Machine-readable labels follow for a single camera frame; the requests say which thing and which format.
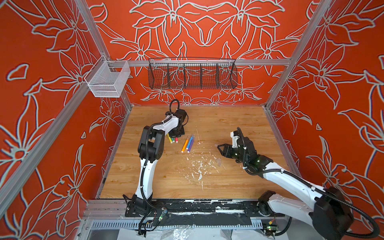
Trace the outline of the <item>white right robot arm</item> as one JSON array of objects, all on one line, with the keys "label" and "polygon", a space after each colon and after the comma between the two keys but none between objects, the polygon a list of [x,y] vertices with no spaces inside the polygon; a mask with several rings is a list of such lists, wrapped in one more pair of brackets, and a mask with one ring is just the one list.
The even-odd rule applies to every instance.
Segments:
[{"label": "white right robot arm", "polygon": [[[274,191],[266,191],[258,199],[258,211],[262,216],[284,214],[313,227],[326,240],[340,240],[344,236],[357,239],[373,239],[379,236],[380,228],[376,221],[346,202],[338,189],[323,188],[308,182],[285,170],[272,159],[258,154],[254,143],[243,135],[240,128],[231,132],[231,138],[231,144],[217,146],[223,157],[242,164],[247,174],[275,183],[297,197],[296,200],[287,199]],[[357,234],[349,231],[355,221],[352,212],[359,213],[369,221],[373,227],[370,233]]]}]

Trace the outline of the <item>purple pen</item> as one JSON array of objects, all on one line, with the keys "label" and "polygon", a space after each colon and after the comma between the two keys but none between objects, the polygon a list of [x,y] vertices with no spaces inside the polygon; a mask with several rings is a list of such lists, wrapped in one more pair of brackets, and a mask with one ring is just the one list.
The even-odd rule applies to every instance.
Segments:
[{"label": "purple pen", "polygon": [[190,141],[188,143],[188,146],[187,146],[187,152],[189,153],[191,151],[191,148],[193,146],[193,143],[194,143],[194,139],[195,139],[195,136],[192,135],[191,138],[190,138]]}]

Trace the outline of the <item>orange pen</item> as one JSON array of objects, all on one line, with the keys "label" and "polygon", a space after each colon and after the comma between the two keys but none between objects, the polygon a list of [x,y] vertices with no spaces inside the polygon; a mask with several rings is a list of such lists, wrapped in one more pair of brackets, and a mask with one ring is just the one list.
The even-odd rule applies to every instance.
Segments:
[{"label": "orange pen", "polygon": [[189,141],[190,141],[190,137],[187,137],[186,140],[185,140],[185,143],[184,143],[184,145],[182,147],[182,151],[181,151],[182,153],[184,153],[186,151],[187,146],[189,144]]}]

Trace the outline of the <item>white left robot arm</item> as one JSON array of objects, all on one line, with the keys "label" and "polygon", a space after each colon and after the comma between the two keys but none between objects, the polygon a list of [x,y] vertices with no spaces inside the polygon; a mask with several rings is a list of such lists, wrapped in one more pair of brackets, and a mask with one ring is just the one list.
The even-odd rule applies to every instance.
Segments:
[{"label": "white left robot arm", "polygon": [[180,138],[185,135],[184,122],[188,121],[188,114],[180,108],[180,101],[174,99],[169,104],[169,111],[165,116],[161,122],[143,128],[138,145],[140,178],[135,194],[127,199],[126,216],[143,216],[151,210],[165,207],[162,202],[152,202],[155,169],[163,155],[166,137]]}]

